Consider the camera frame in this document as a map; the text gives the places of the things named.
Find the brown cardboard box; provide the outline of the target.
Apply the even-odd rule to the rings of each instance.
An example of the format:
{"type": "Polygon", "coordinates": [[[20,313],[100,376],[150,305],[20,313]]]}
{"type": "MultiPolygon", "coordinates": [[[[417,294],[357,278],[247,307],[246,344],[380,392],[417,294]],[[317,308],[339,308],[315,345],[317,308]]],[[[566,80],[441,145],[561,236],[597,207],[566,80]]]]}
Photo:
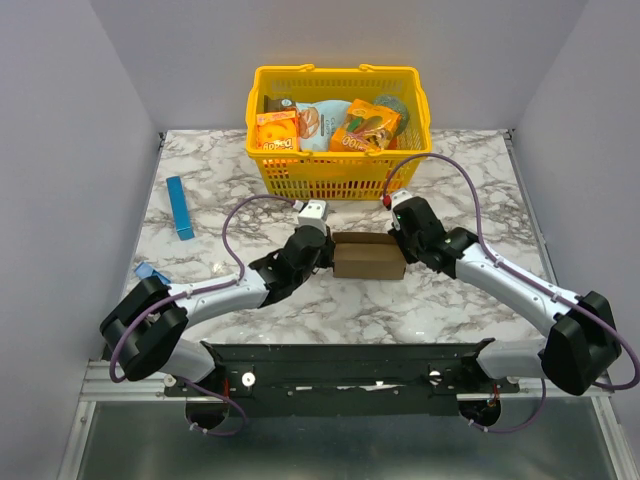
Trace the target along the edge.
{"type": "Polygon", "coordinates": [[[358,280],[402,280],[406,260],[392,236],[373,232],[335,232],[333,276],[358,280]]]}

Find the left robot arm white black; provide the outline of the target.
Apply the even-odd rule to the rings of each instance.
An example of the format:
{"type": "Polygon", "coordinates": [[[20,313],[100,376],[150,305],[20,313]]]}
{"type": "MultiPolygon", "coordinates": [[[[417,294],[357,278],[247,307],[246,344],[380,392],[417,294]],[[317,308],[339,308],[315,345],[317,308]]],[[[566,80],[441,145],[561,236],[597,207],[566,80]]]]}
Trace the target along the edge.
{"type": "Polygon", "coordinates": [[[239,310],[261,309],[292,295],[318,268],[332,266],[331,230],[295,229],[284,247],[257,259],[240,279],[230,275],[192,284],[165,285],[151,276],[139,283],[102,321],[116,383],[156,372],[186,377],[201,395],[214,393],[222,372],[204,345],[188,341],[190,326],[239,310]]]}

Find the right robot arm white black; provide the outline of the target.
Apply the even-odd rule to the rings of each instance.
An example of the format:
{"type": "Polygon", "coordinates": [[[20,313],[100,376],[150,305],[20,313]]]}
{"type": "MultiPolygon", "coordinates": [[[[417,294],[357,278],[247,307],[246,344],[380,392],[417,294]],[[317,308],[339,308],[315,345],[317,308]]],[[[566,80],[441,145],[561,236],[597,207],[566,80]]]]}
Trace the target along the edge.
{"type": "Polygon", "coordinates": [[[480,392],[496,379],[528,377],[550,380],[572,395],[583,394],[619,358],[621,346],[610,334],[615,324],[608,300],[585,296],[553,284],[535,288],[538,277],[483,250],[473,232],[446,230],[429,203],[406,190],[383,199],[391,213],[390,235],[408,263],[470,284],[506,305],[540,333],[538,340],[480,344],[460,367],[460,379],[480,392]]]}

